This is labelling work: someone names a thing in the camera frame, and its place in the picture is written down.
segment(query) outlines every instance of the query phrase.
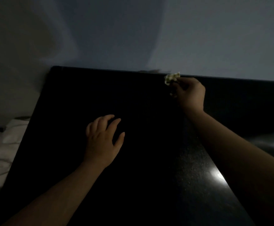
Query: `hand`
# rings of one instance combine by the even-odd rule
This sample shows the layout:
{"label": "hand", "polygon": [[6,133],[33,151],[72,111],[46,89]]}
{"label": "hand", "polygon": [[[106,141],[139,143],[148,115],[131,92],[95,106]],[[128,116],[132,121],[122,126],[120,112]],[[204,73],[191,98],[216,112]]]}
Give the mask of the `hand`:
{"label": "hand", "polygon": [[96,163],[105,168],[115,159],[124,143],[125,133],[121,133],[113,145],[112,138],[121,119],[112,121],[107,128],[108,120],[112,118],[114,115],[106,115],[88,124],[86,128],[88,142],[84,161]]}
{"label": "hand", "polygon": [[178,83],[171,86],[176,89],[177,101],[186,114],[203,111],[205,87],[195,78],[177,78]]}

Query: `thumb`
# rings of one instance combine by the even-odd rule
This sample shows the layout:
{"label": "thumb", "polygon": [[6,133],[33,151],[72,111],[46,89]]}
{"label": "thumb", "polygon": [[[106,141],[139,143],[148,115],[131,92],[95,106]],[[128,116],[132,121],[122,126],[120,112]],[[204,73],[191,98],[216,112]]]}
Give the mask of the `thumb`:
{"label": "thumb", "polygon": [[178,83],[173,83],[173,87],[176,89],[177,95],[182,95],[184,93],[182,87],[180,87]]}
{"label": "thumb", "polygon": [[121,146],[123,145],[124,143],[124,135],[125,133],[121,133],[118,137],[118,139],[116,140],[116,143],[114,144],[114,148],[117,150],[117,152],[119,152]]}

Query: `forearm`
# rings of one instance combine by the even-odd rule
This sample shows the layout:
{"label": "forearm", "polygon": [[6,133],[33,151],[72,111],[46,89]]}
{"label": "forearm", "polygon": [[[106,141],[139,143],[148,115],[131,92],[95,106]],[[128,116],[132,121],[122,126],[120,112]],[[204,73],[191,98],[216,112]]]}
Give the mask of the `forearm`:
{"label": "forearm", "polygon": [[93,163],[81,164],[3,225],[67,225],[102,171]]}
{"label": "forearm", "polygon": [[262,218],[274,222],[274,157],[204,112],[186,112],[186,115],[245,209],[249,213],[253,208],[259,209],[264,214]]}

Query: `shiny black surface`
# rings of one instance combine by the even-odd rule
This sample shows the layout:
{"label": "shiny black surface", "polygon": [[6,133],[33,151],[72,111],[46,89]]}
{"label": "shiny black surface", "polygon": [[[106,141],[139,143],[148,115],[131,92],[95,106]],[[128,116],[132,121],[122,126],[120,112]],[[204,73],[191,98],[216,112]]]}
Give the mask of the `shiny black surface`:
{"label": "shiny black surface", "polygon": [[[205,111],[239,135],[274,132],[274,82],[198,78]],[[55,67],[0,193],[0,223],[81,162],[86,125],[106,114],[126,132],[69,225],[253,225],[169,96],[163,75]]]}

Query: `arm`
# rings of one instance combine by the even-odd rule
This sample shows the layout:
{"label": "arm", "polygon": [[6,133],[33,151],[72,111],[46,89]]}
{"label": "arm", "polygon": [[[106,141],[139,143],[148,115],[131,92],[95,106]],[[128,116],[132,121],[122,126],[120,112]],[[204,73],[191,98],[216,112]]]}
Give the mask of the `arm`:
{"label": "arm", "polygon": [[115,145],[112,144],[120,122],[120,119],[116,119],[107,128],[108,120],[113,117],[114,115],[99,117],[87,126],[88,142],[84,161],[73,173],[3,225],[67,225],[98,176],[114,160],[124,142],[124,133],[121,133]]}
{"label": "arm", "polygon": [[198,80],[178,81],[173,83],[178,103],[234,194],[255,223],[274,224],[274,157],[203,111],[205,87]]}

